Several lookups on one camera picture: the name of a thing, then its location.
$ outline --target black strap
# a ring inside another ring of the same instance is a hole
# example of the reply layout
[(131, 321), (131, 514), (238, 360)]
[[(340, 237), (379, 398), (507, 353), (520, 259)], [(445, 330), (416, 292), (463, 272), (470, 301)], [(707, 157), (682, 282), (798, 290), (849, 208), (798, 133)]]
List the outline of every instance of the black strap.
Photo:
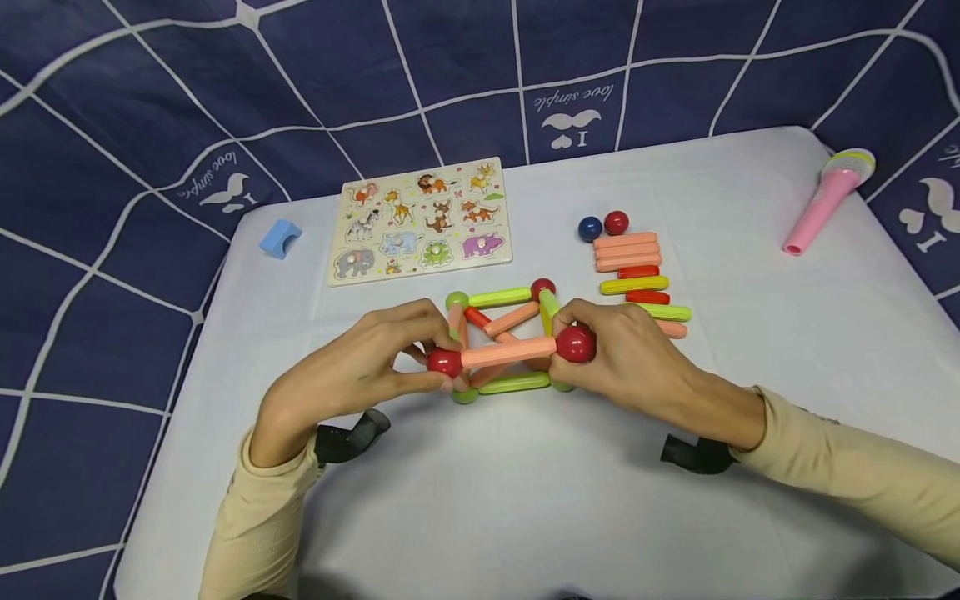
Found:
[(698, 475), (717, 475), (736, 462), (730, 455), (730, 447), (723, 442), (700, 438), (697, 445), (691, 445), (671, 435), (663, 443), (660, 461)]
[(369, 450), (381, 435), (390, 429), (390, 420), (378, 410), (365, 412), (353, 429), (317, 425), (314, 450), (321, 466), (345, 463)]

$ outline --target blue block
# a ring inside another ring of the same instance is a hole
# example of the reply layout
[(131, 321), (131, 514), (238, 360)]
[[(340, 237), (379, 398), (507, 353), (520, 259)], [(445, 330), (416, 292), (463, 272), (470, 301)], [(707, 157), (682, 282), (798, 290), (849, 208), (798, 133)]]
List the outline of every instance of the blue block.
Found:
[(301, 233), (303, 233), (303, 231), (293, 223), (290, 223), (286, 219), (277, 219), (274, 226), (263, 236), (263, 240), (260, 242), (260, 248), (266, 252), (268, 256), (283, 260), (287, 257), (287, 240), (292, 237), (300, 237)]

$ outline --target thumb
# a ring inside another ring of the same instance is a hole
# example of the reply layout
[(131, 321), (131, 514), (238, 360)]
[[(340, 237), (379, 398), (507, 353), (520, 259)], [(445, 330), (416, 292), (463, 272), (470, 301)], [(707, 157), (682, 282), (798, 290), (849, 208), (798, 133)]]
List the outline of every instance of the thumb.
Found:
[(550, 379), (578, 388), (584, 387), (584, 369), (588, 365), (578, 365), (561, 358), (560, 354), (550, 357)]
[(453, 380), (435, 371), (393, 373), (387, 378), (387, 382), (390, 385), (392, 397), (453, 389)]

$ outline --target left hand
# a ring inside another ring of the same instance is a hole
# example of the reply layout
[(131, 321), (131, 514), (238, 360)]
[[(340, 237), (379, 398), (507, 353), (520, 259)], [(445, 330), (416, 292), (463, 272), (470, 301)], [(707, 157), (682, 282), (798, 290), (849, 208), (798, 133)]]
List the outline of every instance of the left hand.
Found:
[(452, 380), (441, 372), (394, 370), (399, 353), (425, 365), (426, 352), (435, 347), (461, 349), (432, 301), (367, 313), (270, 387), (253, 430), (251, 460), (258, 467), (280, 465), (302, 450), (322, 420), (360, 413), (405, 394), (452, 389)]

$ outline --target blue ball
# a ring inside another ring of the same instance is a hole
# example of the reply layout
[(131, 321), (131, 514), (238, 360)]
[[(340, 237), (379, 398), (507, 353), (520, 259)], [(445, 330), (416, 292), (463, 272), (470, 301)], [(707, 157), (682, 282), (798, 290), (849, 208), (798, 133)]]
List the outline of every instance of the blue ball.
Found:
[(580, 239), (585, 242), (592, 242), (603, 233), (603, 224), (596, 217), (585, 217), (580, 222), (580, 226), (577, 227), (577, 231), (580, 233)]

